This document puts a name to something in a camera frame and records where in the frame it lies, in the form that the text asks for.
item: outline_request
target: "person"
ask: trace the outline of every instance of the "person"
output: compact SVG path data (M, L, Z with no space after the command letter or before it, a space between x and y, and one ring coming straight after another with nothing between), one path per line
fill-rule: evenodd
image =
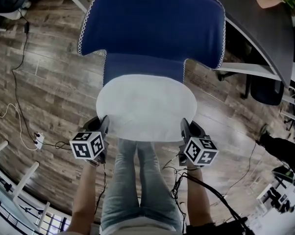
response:
M102 207L102 235L181 235L182 222L175 200L161 175L154 146L150 142L119 139L119 153L115 160L114 175ZM142 185L139 205L136 191L134 155L140 162ZM190 162L188 171L202 180L200 168ZM96 167L86 164L74 198L70 226L62 235L92 234L95 212ZM188 180L187 210L190 225L212 224L210 204L205 188Z
M285 212L294 212L294 210L295 210L295 206L290 206L290 201L287 200L285 203L281 205L278 211L280 213L285 213Z
M271 187L268 191L267 194L269 198L271 199L271 206L273 208L276 208L277 210L280 208L281 204L279 202L279 199L281 198L281 194L276 191L273 187Z
M268 132L267 124L261 128L259 139L256 142L272 156L286 162L295 173L295 143L286 139L273 138Z

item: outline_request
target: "chair wheel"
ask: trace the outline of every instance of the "chair wheel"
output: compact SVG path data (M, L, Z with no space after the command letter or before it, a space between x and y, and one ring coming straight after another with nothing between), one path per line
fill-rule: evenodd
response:
M242 99L247 99L246 95L244 95L244 94L241 94L240 97L241 97Z
M218 80L220 81L220 82L222 82L222 81L224 81L224 76L222 75L222 74L218 74L217 75L217 78L218 78Z

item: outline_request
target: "light blue jeans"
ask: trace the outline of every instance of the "light blue jeans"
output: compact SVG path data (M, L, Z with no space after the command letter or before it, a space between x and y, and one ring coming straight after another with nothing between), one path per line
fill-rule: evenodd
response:
M145 216L182 231L178 208L161 175L154 145L119 140L114 175L104 198L101 226ZM141 206L136 191L134 155L138 150L142 185Z

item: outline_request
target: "floor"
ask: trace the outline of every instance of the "floor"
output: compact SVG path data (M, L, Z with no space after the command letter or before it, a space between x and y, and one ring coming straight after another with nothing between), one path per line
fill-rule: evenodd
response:
M72 134L86 121L96 115L97 95L101 90L103 52L85 57L76 52L83 13L71 0L32 0L26 18L30 22L28 44L25 47L23 66L16 71L18 97L29 132L43 132L45 142L55 144L68 141ZM9 31L0 33L0 113L8 103L16 104L15 86L11 69L18 66L25 43L24 20L6 21ZM250 168L247 176L227 194L230 206L242 215L255 212L256 197L273 180L271 170L280 165L262 147L255 146L254 139L264 123L270 124L273 135L286 138L288 133L279 114L280 109L256 102L252 98L242 100L245 90L245 75L217 80L215 71L207 70L195 62L187 64L185 84L195 94L198 102L195 121L217 144L220 153L214 164L203 169L206 183L225 194ZM23 139L33 147L23 124ZM81 175L81 160L76 160L71 151L43 146L40 151L25 149L19 136L19 119L10 108L5 118L0 119L0 143L9 141L9 146L0 152L0 167L14 180L19 181L34 161L40 163L26 189L60 211L70 213L74 193ZM113 175L117 142L109 137L106 164L107 179ZM160 165L163 166L178 152L175 144L156 145ZM173 171L162 170L166 182L173 187ZM97 196L103 189L103 170L98 170ZM212 218L220 223L231 215L209 194ZM179 190L179 201L186 201L186 182ZM102 201L96 215L99 219Z

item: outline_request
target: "electrical outlet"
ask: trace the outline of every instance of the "electrical outlet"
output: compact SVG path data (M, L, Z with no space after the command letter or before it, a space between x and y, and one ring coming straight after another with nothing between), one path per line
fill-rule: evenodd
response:
M36 143L35 143L35 146L38 148L38 149L41 149L42 148L42 143L44 142L44 135L43 133L37 133L36 134Z

